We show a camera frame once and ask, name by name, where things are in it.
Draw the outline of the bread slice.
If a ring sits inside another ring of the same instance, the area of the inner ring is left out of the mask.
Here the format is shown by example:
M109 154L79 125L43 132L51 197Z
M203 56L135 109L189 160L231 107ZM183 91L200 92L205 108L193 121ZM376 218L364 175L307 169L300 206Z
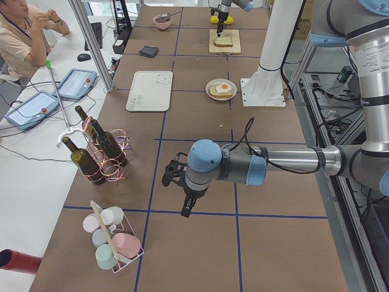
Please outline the bread slice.
M216 47L233 47L233 41L230 36L227 37L216 37L213 40L213 44Z
M224 94L217 93L216 86L217 85L211 85L211 87L209 87L209 93L211 96L213 96L215 98L219 98L219 99L229 98L232 96L232 91L228 92L228 93L224 93Z

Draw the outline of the white bear tray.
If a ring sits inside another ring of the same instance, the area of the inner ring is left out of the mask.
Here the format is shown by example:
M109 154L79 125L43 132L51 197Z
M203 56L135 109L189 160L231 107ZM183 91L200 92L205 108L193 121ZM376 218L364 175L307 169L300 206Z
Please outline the white bear tray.
M126 110L130 112L165 112L170 107L173 73L137 71L129 91Z

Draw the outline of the yellow lemon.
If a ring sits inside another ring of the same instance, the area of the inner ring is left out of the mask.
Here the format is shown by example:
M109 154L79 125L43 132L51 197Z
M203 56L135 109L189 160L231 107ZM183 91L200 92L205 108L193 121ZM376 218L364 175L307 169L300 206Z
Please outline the yellow lemon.
M210 18L211 24L217 24L218 22L219 22L219 18L217 16L212 16ZM224 21L224 24L229 26L233 24L233 22L234 22L233 18L231 16L228 16L227 19Z

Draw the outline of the fried egg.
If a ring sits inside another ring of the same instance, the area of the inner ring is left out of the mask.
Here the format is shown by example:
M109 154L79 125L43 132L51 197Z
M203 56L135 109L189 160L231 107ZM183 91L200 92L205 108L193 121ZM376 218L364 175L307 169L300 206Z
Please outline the fried egg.
M228 83L221 83L216 86L217 93L224 94L231 91L232 91L232 87Z

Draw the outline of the bread slice on plate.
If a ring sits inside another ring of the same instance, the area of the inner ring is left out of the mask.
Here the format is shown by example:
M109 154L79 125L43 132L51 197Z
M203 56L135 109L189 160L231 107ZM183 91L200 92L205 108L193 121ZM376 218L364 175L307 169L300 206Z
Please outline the bread slice on plate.
M228 92L228 93L224 93L224 94L217 93L216 86L217 85L211 85L211 87L209 87L209 93L211 96L213 96L215 98L219 98L219 99L229 98L232 96L232 91Z

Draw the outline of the white round plate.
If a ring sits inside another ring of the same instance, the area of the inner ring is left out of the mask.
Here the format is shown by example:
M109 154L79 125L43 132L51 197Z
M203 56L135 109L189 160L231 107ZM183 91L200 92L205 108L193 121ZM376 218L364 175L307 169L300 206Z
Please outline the white round plate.
M230 80L217 78L207 83L206 93L214 100L230 100L237 93L236 85Z

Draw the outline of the grey folded cloth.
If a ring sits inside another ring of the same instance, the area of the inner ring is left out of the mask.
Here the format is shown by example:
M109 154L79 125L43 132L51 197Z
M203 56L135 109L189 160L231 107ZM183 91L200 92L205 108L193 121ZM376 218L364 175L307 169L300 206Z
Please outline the grey folded cloth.
M154 46L144 45L139 49L139 54L144 57L154 58L159 53L159 48Z

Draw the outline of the mint green cup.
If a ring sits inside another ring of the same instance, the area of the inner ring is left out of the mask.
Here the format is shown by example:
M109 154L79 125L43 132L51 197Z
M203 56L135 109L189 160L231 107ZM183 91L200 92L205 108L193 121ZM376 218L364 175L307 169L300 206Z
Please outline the mint green cup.
M96 249L95 259L98 267L103 270L112 269L117 264L117 260L114 257L111 247L107 243L100 245Z

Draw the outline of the black box device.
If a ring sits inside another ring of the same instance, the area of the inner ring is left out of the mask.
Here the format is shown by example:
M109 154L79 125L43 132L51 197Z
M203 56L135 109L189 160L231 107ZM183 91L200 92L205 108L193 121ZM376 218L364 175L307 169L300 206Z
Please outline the black box device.
M131 30L123 30L118 34L117 39L112 45L112 49L115 54L121 55L124 53L130 35L131 35Z

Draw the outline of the black keyboard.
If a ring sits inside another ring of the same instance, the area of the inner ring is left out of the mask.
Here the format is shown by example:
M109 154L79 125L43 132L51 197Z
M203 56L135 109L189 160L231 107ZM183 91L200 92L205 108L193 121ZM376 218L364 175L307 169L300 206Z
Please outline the black keyboard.
M103 48L103 31L102 31L102 23L91 23L92 32L97 40L98 46L100 49Z

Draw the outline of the grabber stick with claw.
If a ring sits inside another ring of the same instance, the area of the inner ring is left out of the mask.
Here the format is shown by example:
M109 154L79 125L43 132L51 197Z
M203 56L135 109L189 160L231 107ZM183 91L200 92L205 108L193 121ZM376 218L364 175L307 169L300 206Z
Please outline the grabber stick with claw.
M60 96L60 93L58 91L57 83L56 83L55 78L53 76L53 70L52 70L52 67L51 67L51 63L50 63L49 60L46 60L45 64L46 64L46 68L49 71L49 75L50 75L50 78L51 78L51 81L52 81L52 84L53 84L53 88L55 90L55 93L56 93L56 96L57 96L57 99L58 99L58 103L59 103L59 106L60 106L60 111L61 111L61 113L63 115L63 119L64 119L64 122L65 122L65 125L66 125L66 129L58 136L58 139L57 139L57 148L59 148L61 146L61 144L62 144L62 138L64 138L65 136L68 136L70 134L73 134L75 132L82 133L83 129L82 128L74 128L74 127L70 126L69 121L67 119L67 115L66 115L65 109L64 109L64 105L63 105L63 102L62 102L62 99L61 99L61 96Z

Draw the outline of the black computer mouse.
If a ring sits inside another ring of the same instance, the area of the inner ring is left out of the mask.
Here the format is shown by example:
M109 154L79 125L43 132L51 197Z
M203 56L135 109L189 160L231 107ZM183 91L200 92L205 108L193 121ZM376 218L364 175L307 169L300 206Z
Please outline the black computer mouse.
M90 59L91 59L91 56L89 54L86 54L86 53L79 54L77 56L77 61L79 61L79 62L88 61Z

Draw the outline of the blue teach pendant tablet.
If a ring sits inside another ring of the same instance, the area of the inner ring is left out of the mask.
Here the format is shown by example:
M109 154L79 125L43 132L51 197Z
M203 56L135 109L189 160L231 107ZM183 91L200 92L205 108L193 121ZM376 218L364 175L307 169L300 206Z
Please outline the blue teach pendant tablet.
M96 78L95 71L72 68L57 89L62 99L78 101L92 88Z
M20 130L36 126L59 106L58 99L46 91L38 91L26 101L12 107L4 118Z

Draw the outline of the red cylinder tube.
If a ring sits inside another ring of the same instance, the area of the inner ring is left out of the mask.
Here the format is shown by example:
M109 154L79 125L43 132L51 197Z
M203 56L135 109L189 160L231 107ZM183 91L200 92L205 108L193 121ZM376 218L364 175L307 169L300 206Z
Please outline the red cylinder tube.
M1 269L18 273L33 274L38 272L42 258L12 249L1 251Z

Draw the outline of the aluminium frame post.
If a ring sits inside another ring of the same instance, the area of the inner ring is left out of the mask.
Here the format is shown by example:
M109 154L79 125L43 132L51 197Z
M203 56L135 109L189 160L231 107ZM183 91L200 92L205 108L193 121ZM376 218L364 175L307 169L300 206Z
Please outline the aluminium frame post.
M106 91L111 92L114 88L114 84L108 73L100 47L92 31L86 9L81 0L68 0L68 2L71 9L73 10L77 23L80 26L81 32L88 45L89 51L97 67L98 73L100 74L100 77L104 83Z

